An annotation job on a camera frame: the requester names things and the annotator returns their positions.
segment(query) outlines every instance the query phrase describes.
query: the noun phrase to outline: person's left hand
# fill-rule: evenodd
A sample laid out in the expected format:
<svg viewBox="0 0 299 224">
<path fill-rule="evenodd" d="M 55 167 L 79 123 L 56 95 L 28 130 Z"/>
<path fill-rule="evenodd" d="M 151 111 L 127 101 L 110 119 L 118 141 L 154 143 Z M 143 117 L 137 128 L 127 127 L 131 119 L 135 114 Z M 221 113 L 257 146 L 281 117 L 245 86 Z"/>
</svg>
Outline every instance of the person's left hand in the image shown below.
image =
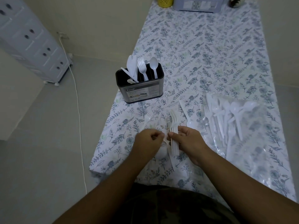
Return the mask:
<svg viewBox="0 0 299 224">
<path fill-rule="evenodd" d="M 145 166 L 158 152 L 163 142 L 164 133 L 156 129 L 145 129 L 135 137 L 133 148 L 128 158 Z"/>
</svg>

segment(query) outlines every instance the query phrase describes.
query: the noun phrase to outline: table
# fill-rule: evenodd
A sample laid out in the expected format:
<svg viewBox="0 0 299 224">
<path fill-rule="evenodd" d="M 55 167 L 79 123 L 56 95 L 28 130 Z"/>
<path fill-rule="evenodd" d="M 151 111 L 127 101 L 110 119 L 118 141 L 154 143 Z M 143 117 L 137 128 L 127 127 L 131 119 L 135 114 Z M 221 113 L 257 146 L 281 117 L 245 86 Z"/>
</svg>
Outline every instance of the table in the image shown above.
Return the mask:
<svg viewBox="0 0 299 224">
<path fill-rule="evenodd" d="M 195 120 L 201 114 L 203 93 L 211 91 L 266 104 L 271 188 L 296 201 L 256 2 L 239 9 L 223 6 L 216 14 L 163 9 L 153 2 L 133 55 L 159 60 L 165 73 L 164 94 L 127 104 L 118 91 L 89 167 L 92 172 L 110 174 L 121 164 L 148 111 L 155 115 L 148 127 L 166 133 L 169 110 L 178 109 L 179 99 L 188 104 Z M 193 190 L 225 204 L 206 175 L 194 168 L 185 154 L 177 157 L 177 162 L 173 169 L 169 157 L 154 159 L 136 182 Z"/>
</svg>

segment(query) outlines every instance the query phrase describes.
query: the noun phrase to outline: hand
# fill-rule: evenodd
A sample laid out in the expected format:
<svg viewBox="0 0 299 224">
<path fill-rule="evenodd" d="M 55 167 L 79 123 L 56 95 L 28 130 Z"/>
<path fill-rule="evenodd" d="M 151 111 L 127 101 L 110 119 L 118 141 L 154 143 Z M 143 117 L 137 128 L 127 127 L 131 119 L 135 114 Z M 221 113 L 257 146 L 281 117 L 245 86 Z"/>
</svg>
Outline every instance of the hand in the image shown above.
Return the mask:
<svg viewBox="0 0 299 224">
<path fill-rule="evenodd" d="M 179 133 L 169 132 L 167 140 L 173 140 L 179 143 L 179 149 L 185 152 L 189 159 L 197 166 L 200 166 L 200 156 L 203 152 L 211 151 L 206 145 L 200 132 L 195 129 L 178 126 Z"/>
<path fill-rule="evenodd" d="M 129 157 L 143 167 L 155 156 L 164 139 L 164 133 L 156 129 L 145 129 L 135 137 Z"/>
</svg>

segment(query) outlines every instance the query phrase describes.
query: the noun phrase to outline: wall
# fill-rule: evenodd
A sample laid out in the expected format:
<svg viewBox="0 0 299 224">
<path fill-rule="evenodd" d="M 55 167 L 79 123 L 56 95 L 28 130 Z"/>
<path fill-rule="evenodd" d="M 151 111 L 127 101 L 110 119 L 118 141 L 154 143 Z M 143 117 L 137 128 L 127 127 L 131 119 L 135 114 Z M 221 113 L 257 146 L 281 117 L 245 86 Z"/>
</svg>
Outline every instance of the wall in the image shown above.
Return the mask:
<svg viewBox="0 0 299 224">
<path fill-rule="evenodd" d="M 42 87 L 42 80 L 0 49 L 0 140 L 9 138 Z"/>
<path fill-rule="evenodd" d="M 299 0 L 259 0 L 274 82 L 299 86 Z"/>
<path fill-rule="evenodd" d="M 125 62 L 132 54 L 152 0 L 24 0 L 68 52 Z"/>
</svg>

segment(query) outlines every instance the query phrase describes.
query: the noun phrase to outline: plastic storage box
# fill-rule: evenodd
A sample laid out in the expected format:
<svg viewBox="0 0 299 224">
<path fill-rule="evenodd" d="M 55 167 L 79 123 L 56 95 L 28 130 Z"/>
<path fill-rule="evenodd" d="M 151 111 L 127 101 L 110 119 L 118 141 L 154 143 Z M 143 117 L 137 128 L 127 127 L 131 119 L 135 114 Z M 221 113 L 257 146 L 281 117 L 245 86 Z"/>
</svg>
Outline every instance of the plastic storage box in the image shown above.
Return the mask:
<svg viewBox="0 0 299 224">
<path fill-rule="evenodd" d="M 174 0 L 174 10 L 220 12 L 223 0 Z"/>
<path fill-rule="evenodd" d="M 154 71 L 150 68 L 149 64 L 147 67 L 148 81 L 144 81 L 143 75 L 138 70 L 138 82 L 130 84 L 127 80 L 130 78 L 123 70 L 118 70 L 115 73 L 116 83 L 121 91 L 125 102 L 128 104 L 145 101 L 163 95 L 163 83 L 164 83 L 164 72 L 161 64 L 159 63 L 157 70 L 158 78 L 155 79 Z"/>
</svg>

